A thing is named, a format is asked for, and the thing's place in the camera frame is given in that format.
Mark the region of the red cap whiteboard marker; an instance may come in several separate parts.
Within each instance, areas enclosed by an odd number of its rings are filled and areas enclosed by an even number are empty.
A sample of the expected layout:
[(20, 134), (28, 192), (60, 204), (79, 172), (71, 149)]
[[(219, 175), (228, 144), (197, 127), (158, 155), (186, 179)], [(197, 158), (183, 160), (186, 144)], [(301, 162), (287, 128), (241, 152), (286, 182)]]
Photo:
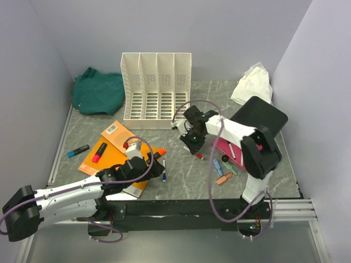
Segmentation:
[[(186, 147), (186, 146), (183, 146), (183, 149), (185, 149), (185, 150), (188, 151), (189, 153), (191, 152), (191, 151), (189, 150), (189, 148)], [(196, 156), (196, 157), (199, 158), (200, 160), (204, 160), (203, 155), (201, 155), (200, 153), (194, 153), (194, 156)]]

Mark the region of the blue cap whiteboard marker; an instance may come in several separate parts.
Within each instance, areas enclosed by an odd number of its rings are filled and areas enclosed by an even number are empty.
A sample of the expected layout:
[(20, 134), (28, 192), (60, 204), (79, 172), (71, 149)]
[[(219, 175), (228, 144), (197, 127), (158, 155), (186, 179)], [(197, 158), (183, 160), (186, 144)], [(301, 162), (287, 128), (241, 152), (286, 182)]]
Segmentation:
[(166, 182), (167, 175), (166, 175), (166, 159), (165, 158), (162, 160), (162, 165), (164, 167), (164, 170), (163, 170), (163, 173), (162, 173), (162, 181)]

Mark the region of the pink cap highlighter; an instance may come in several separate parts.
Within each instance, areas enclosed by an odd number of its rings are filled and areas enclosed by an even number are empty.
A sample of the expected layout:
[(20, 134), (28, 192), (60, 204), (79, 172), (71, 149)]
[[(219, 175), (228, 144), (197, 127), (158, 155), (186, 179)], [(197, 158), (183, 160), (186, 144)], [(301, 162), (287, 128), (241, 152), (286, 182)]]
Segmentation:
[(98, 148), (97, 152), (95, 153), (94, 157), (92, 158), (92, 162), (98, 163), (101, 159), (105, 149), (107, 148), (107, 143), (103, 142), (100, 147)]

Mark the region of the blue cap highlighter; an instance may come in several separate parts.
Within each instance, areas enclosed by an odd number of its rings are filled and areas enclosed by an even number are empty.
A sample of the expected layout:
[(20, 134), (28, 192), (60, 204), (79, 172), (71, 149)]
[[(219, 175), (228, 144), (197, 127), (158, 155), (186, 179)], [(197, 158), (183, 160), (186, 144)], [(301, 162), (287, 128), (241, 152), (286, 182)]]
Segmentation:
[(76, 148), (76, 149), (74, 149), (74, 150), (72, 150), (72, 151), (69, 151), (69, 152), (66, 154), (66, 156), (67, 156), (68, 158), (72, 158), (72, 157), (74, 157), (74, 156), (76, 156), (76, 155), (78, 155), (78, 154), (80, 154), (80, 153), (82, 153), (82, 152), (87, 151), (88, 149), (90, 149), (89, 145), (84, 145), (84, 146), (81, 146), (81, 147), (79, 147), (79, 148)]

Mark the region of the black drawer organizer box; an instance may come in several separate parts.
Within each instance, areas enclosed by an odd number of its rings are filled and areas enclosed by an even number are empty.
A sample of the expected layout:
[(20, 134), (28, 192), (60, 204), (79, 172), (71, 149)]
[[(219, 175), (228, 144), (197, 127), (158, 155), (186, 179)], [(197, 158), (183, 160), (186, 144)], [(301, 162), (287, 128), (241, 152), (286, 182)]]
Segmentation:
[(255, 128), (265, 126), (276, 137), (288, 122), (288, 116), (263, 99), (252, 96), (230, 120)]

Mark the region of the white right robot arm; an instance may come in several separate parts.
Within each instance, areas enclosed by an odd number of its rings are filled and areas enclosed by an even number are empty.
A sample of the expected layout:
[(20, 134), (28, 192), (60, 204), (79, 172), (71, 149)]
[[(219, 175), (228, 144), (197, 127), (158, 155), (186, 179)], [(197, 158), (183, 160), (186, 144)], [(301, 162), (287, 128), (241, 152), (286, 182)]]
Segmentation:
[(192, 155), (199, 152), (207, 135), (217, 135), (213, 145), (247, 171), (240, 212), (253, 218), (259, 212), (258, 203), (264, 198), (269, 178), (282, 160), (275, 137), (288, 117), (258, 98), (246, 102), (231, 118), (213, 110), (201, 112), (195, 105), (183, 115), (182, 120), (172, 120), (171, 127), (179, 130)]

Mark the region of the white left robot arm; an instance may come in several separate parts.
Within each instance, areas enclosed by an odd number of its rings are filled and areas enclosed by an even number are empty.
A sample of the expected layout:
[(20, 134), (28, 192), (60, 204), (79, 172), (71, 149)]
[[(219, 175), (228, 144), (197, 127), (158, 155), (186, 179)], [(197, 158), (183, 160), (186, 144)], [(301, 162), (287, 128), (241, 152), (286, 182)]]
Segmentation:
[(148, 162), (133, 157), (64, 186), (41, 190), (33, 190), (30, 185), (21, 187), (2, 208), (1, 222), (6, 231), (1, 234), (17, 242), (56, 222), (73, 218), (104, 220), (110, 212), (106, 196), (120, 193), (134, 182), (159, 177), (164, 169), (156, 159)]

